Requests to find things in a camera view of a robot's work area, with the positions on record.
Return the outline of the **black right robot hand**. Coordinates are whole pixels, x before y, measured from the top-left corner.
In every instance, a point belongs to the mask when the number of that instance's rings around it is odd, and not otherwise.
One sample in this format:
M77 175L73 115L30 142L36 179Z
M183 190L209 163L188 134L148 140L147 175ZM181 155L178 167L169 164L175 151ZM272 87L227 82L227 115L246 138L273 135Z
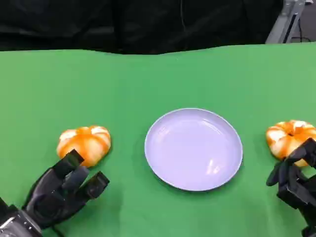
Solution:
M316 142L307 139L283 161L277 163L266 185L278 185L277 197L294 209L299 209L309 226L316 224L316 177L306 177L295 163L303 159L316 167Z

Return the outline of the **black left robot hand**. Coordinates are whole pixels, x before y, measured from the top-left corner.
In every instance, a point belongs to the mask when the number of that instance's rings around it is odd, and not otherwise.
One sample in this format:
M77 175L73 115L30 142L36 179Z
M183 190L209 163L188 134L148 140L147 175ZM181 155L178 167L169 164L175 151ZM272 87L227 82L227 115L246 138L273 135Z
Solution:
M83 157L73 149L32 185L22 209L41 229L70 219L110 183L101 171L86 180L89 169L82 163Z

